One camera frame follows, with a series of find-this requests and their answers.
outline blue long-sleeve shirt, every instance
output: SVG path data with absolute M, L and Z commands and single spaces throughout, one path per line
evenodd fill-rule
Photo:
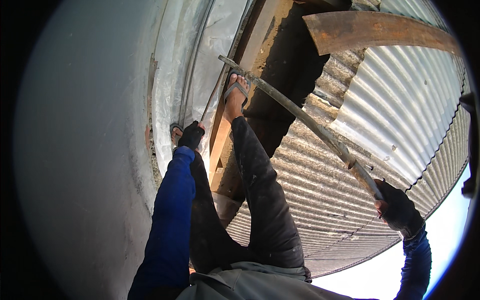
M 189 286 L 189 241 L 195 181 L 190 173 L 194 152 L 175 151 L 155 199 L 152 229 L 145 258 L 132 283 L 128 299 L 144 299 L 155 288 L 181 290 Z M 421 300 L 430 281 L 432 254 L 425 226 L 403 243 L 406 256 L 396 300 Z

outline sky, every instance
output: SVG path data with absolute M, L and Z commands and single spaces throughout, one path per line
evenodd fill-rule
M 467 166 L 445 201 L 426 221 L 427 238 L 432 249 L 432 271 L 425 297 L 441 278 L 460 244 L 470 203 L 470 199 L 462 196 L 461 189 L 469 177 Z M 400 289 L 404 262 L 402 243 L 398 243 L 355 267 L 315 278 L 312 284 L 352 298 L 393 299 Z

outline hand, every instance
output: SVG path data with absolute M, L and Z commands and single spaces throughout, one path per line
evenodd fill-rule
M 415 237 L 424 224 L 415 204 L 402 190 L 387 182 L 375 179 L 375 183 L 384 197 L 375 201 L 379 216 L 391 229 L 400 231 L 406 240 Z
M 193 121 L 192 124 L 183 130 L 178 147 L 187 146 L 195 151 L 204 134 L 205 127 L 203 124 L 201 122 L 198 123 L 198 121 Z

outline worker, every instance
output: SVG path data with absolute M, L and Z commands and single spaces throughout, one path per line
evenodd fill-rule
M 205 131 L 195 121 L 178 141 L 158 190 L 145 257 L 128 299 L 352 299 L 310 284 L 284 192 L 242 114 L 249 84 L 233 73 L 228 87 L 224 117 L 231 124 L 252 216 L 250 244 L 241 246 L 220 223 L 197 149 Z M 406 259 L 396 299 L 420 300 L 432 265 L 425 222 L 403 191 L 375 182 L 384 197 L 375 202 L 379 216 L 404 238 Z M 189 258 L 196 271 L 191 275 Z

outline black pants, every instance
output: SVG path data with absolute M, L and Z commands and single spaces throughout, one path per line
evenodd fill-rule
M 195 179 L 190 259 L 196 271 L 231 269 L 236 262 L 257 262 L 282 268 L 304 267 L 297 227 L 285 201 L 270 158 L 244 117 L 232 122 L 235 157 L 252 216 L 250 244 L 241 246 L 220 223 L 202 157 L 195 152 L 190 170 Z M 306 281 L 310 271 L 305 268 Z

